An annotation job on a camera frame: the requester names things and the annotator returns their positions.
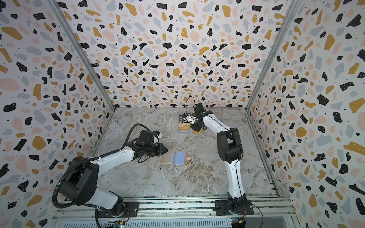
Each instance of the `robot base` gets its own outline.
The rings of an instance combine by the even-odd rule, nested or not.
[[[129,210],[129,214],[130,214],[129,217],[130,218],[137,217],[139,202],[124,202],[124,204],[125,204],[125,207],[124,207],[125,212],[128,213],[128,210]],[[112,217],[113,216],[111,216],[111,214],[106,209],[102,209],[101,211],[99,211],[98,218],[112,218]]]
[[[228,209],[228,203],[227,200],[216,200],[215,207],[213,210],[218,216],[225,215],[225,216],[232,216],[233,214]],[[251,204],[251,200],[247,200],[247,204],[244,206],[246,209],[246,215],[253,215],[253,208]],[[245,215],[245,211],[241,211],[237,215]]]

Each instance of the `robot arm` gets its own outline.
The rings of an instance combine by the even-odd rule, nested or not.
[[[91,205],[105,208],[111,216],[119,216],[124,211],[125,204],[123,198],[103,189],[97,188],[97,178],[106,171],[137,158],[141,159],[143,155],[160,156],[168,150],[158,143],[161,134],[158,131],[142,130],[140,136],[125,146],[109,152],[107,154],[84,158],[78,156],[70,163],[66,173],[73,166],[84,161],[85,165],[80,166],[69,173],[61,183],[59,192],[71,200],[76,205]]]
[[[228,208],[232,214],[240,213],[247,203],[242,186],[240,160],[243,149],[237,128],[223,124],[211,111],[206,111],[201,103],[194,105],[195,117],[185,114],[185,120],[191,123],[191,128],[199,132],[207,127],[217,135],[218,154],[227,169],[228,177]]]

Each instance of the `gray marble surface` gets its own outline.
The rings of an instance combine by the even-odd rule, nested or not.
[[[241,160],[242,184],[246,193],[271,193],[266,171],[255,145],[243,108],[207,108],[229,127],[239,130],[244,149]],[[99,154],[122,146],[130,127],[141,123],[163,134],[160,142],[169,150],[187,151],[193,159],[186,166],[162,165],[162,157],[151,157],[142,164],[130,161],[103,174],[98,187],[124,197],[226,195],[227,171],[217,152],[216,135],[178,134],[178,115],[184,108],[117,108],[102,142]],[[130,140],[139,136],[136,127]]]

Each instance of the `black cable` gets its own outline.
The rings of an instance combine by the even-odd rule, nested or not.
[[[247,218],[247,217],[246,217],[246,209],[245,209],[245,208],[244,208],[244,211],[245,211],[245,214],[244,214],[244,215],[242,215],[242,217],[241,217],[241,218],[239,218],[238,220],[240,220],[240,219],[241,219],[241,221],[242,221],[242,218],[243,218],[243,217],[245,217],[245,220],[244,220],[244,221],[246,221],[246,218]]]
[[[101,228],[100,223],[99,223],[99,219],[97,217],[98,212],[99,212],[99,209],[98,208],[95,208],[95,222],[96,222],[96,226],[97,226],[97,228]]]
[[[216,121],[221,127],[223,127],[216,119],[214,119],[213,117],[211,117],[210,115],[207,115],[210,118],[212,118],[212,120]]]
[[[72,173],[75,169],[77,169],[77,168],[79,168],[79,167],[82,167],[83,165],[85,165],[85,164],[87,164],[87,163],[89,163],[89,162],[92,162],[92,161],[98,160],[99,158],[103,158],[103,157],[109,156],[109,155],[111,155],[111,154],[114,154],[114,153],[119,152],[120,150],[122,150],[122,149],[126,146],[126,144],[127,144],[128,140],[129,140],[129,137],[130,137],[130,135],[131,135],[131,133],[132,133],[133,129],[134,129],[136,126],[142,126],[142,127],[144,127],[145,129],[147,129],[147,130],[149,131],[148,127],[144,126],[143,124],[135,124],[135,125],[133,125],[133,126],[131,127],[131,129],[129,130],[128,135],[127,135],[127,137],[126,137],[126,140],[124,141],[124,143],[123,143],[122,147],[120,147],[120,149],[110,151],[110,152],[108,152],[108,153],[102,154],[102,155],[97,156],[97,157],[87,158],[87,159],[85,159],[85,160],[83,160],[83,161],[80,161],[80,162],[76,163],[75,165],[71,166],[69,169],[67,169],[67,170],[66,170],[66,172],[63,174],[63,176],[62,176],[62,177],[60,178],[60,180],[58,181],[58,183],[56,184],[56,187],[54,188],[54,191],[53,191],[53,194],[52,194],[52,203],[53,203],[53,205],[54,205],[56,208],[60,208],[60,209],[62,209],[62,208],[67,208],[67,207],[69,207],[69,206],[74,205],[74,204],[75,204],[74,202],[71,202],[71,203],[68,203],[68,204],[60,204],[60,203],[58,202],[58,193],[59,193],[59,189],[61,188],[61,185],[62,185],[62,183],[65,181],[66,177],[67,177],[70,173]]]
[[[185,111],[186,111],[186,113],[188,113],[188,111],[186,110],[186,104],[188,103],[188,100],[189,100],[189,98],[188,99],[186,99],[186,102],[185,102]]]
[[[238,183],[239,193],[241,194],[241,197],[242,197],[241,186],[240,186],[240,184],[239,184],[238,172],[237,172],[237,163],[238,163],[239,161],[241,161],[241,159],[242,159],[242,156],[241,156],[241,158],[240,158],[240,159],[236,162],[236,164],[235,164],[234,166],[235,166],[235,169],[236,169],[236,175],[237,175],[237,183]]]
[[[139,164],[141,164],[141,163],[145,162],[146,160],[148,160],[150,157],[151,157],[151,156],[149,156],[149,157],[148,157],[148,158],[146,158],[145,160],[143,160],[143,161],[139,162],[139,160],[142,158],[142,156],[141,156],[141,157],[139,157],[139,159],[137,160],[137,162],[138,162]]]
[[[127,210],[128,210],[128,218],[127,218],[127,220],[126,220],[126,222],[128,222],[128,220],[129,220],[129,218],[131,217],[131,212],[129,211],[129,209],[127,208]]]
[[[119,219],[118,221],[109,221],[108,224],[110,224],[110,223],[112,223],[112,224],[120,223],[126,217],[126,211],[123,210],[123,212],[124,212],[123,218]]]
[[[93,204],[84,204],[84,206],[89,206],[91,208],[97,208],[97,206],[96,205],[93,205]]]
[[[157,142],[152,143],[152,144],[147,144],[147,145],[149,145],[149,146],[151,146],[151,147],[156,147],[156,146],[157,146],[157,144],[158,144],[158,142],[160,141],[160,139],[158,138],[158,135],[156,135],[155,133],[153,133],[153,135],[157,138]]]
[[[264,215],[262,214],[261,210],[258,208],[258,206],[254,205],[261,213],[261,216],[262,216],[262,222],[261,222],[261,226],[264,224]]]

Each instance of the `terrazzo pattern wall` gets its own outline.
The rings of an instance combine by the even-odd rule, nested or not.
[[[365,227],[365,1],[305,1],[254,106],[302,227]]]
[[[242,107],[290,0],[71,1],[59,6],[116,106]]]
[[[0,1],[0,227],[44,227],[53,189],[111,110],[48,6]]]

